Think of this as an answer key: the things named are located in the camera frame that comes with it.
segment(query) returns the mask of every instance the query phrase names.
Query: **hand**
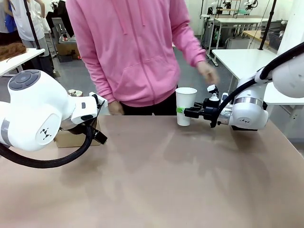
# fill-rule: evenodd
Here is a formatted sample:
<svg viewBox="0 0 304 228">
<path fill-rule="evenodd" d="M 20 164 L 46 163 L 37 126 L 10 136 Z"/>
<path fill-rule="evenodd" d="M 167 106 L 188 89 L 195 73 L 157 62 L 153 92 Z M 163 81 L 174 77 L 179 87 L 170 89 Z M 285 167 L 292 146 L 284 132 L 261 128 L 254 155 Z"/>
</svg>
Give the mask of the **hand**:
<svg viewBox="0 0 304 228">
<path fill-rule="evenodd" d="M 108 109 L 111 115 L 124 115 L 124 109 L 119 101 L 112 101 L 109 103 Z"/>
<path fill-rule="evenodd" d="M 197 70 L 201 75 L 204 76 L 206 82 L 208 84 L 218 84 L 219 83 L 219 77 L 214 67 L 212 67 L 210 64 L 201 61 L 198 62 L 196 65 Z"/>
</svg>

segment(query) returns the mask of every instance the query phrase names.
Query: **small bottle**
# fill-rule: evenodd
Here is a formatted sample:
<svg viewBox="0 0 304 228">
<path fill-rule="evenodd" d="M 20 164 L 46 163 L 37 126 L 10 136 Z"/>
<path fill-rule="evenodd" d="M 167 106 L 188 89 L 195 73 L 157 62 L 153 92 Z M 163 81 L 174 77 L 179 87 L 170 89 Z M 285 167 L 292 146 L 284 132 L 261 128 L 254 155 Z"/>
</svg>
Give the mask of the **small bottle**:
<svg viewBox="0 0 304 228">
<path fill-rule="evenodd" d="M 75 89 L 68 90 L 67 94 L 69 94 L 70 96 L 77 96 L 77 97 L 83 96 L 82 91 Z"/>
</svg>

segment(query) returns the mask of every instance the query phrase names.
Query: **white table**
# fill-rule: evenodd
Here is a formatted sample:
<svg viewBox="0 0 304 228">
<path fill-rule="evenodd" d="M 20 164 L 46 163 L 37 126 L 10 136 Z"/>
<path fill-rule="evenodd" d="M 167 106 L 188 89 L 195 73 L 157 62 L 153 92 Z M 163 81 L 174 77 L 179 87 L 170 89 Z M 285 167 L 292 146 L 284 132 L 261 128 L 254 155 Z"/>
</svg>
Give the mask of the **white table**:
<svg viewBox="0 0 304 228">
<path fill-rule="evenodd" d="M 13 57 L 9 60 L 3 60 L 0 61 L 0 76 L 4 75 L 5 73 L 13 70 L 13 69 L 18 69 L 18 71 L 22 71 L 22 66 L 21 64 L 25 63 L 26 61 L 31 60 L 32 58 L 40 55 L 43 53 L 45 50 L 44 49 L 36 49 L 36 48 L 27 48 L 26 53 Z"/>
<path fill-rule="evenodd" d="M 245 28 L 245 26 L 250 25 L 251 29 L 253 29 L 253 28 L 257 29 L 260 26 L 260 23 L 263 22 L 263 21 L 268 21 L 268 19 L 262 19 L 262 18 L 214 18 L 214 22 L 212 23 L 212 29 L 211 29 L 209 49 L 208 49 L 208 52 L 207 52 L 207 57 L 212 60 L 212 62 L 214 63 L 214 65 L 216 67 L 218 66 L 218 64 L 216 62 L 217 57 L 212 58 L 210 56 L 211 44 L 212 44 L 212 39 L 213 39 L 213 30 L 214 30 L 215 24 L 219 24 L 218 41 L 217 41 L 217 45 L 216 45 L 216 49 L 218 49 L 222 28 L 233 28 L 237 25 L 237 26 L 240 26 L 241 29 L 243 29 L 243 28 Z"/>
<path fill-rule="evenodd" d="M 260 51 L 258 49 L 213 50 L 212 53 L 233 75 L 229 87 L 230 93 L 234 90 L 236 81 L 253 75 L 257 70 L 265 67 L 276 58 L 275 53 L 269 50 Z M 266 88 L 264 101 L 268 105 L 267 111 L 269 115 L 272 113 L 275 105 L 280 105 L 289 113 L 289 122 L 284 130 L 284 134 L 287 136 L 304 108 L 304 98 L 287 97 L 277 91 L 273 83 L 269 83 Z"/>
</svg>

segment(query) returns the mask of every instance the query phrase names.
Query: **cardboard box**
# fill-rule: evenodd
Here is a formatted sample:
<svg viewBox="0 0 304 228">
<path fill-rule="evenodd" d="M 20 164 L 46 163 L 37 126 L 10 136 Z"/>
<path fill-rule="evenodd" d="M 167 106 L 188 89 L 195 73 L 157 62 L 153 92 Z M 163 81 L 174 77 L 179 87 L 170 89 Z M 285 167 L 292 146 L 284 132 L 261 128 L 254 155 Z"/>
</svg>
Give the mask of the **cardboard box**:
<svg viewBox="0 0 304 228">
<path fill-rule="evenodd" d="M 101 131 L 98 120 L 96 126 L 95 128 Z M 72 134 L 69 131 L 59 131 L 56 137 L 54 138 L 54 142 L 56 143 L 58 148 L 80 147 L 84 143 L 85 139 L 86 137 L 84 134 Z M 91 143 L 91 146 L 98 146 L 98 145 L 100 145 L 100 143 L 97 142 L 96 140 L 93 140 Z"/>
<path fill-rule="evenodd" d="M 61 56 L 71 55 L 73 59 L 80 56 L 77 44 L 56 44 L 58 54 Z"/>
</svg>

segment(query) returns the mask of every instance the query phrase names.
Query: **robot logo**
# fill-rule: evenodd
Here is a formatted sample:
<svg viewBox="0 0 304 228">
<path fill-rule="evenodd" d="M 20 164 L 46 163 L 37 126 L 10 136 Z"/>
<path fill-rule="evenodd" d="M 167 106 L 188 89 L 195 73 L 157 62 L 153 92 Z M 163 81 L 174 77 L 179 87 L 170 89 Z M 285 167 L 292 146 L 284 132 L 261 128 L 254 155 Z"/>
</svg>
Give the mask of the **robot logo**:
<svg viewBox="0 0 304 228">
<path fill-rule="evenodd" d="M 241 122 L 245 122 L 246 124 L 250 123 L 249 120 L 247 121 L 247 120 L 245 120 L 245 119 L 241 120 Z"/>
<path fill-rule="evenodd" d="M 40 132 L 40 134 L 44 133 L 45 137 L 43 140 L 45 140 L 46 138 L 48 138 L 49 136 L 51 136 L 50 134 L 48 134 L 48 128 L 47 129 L 42 129 L 42 131 Z"/>
</svg>

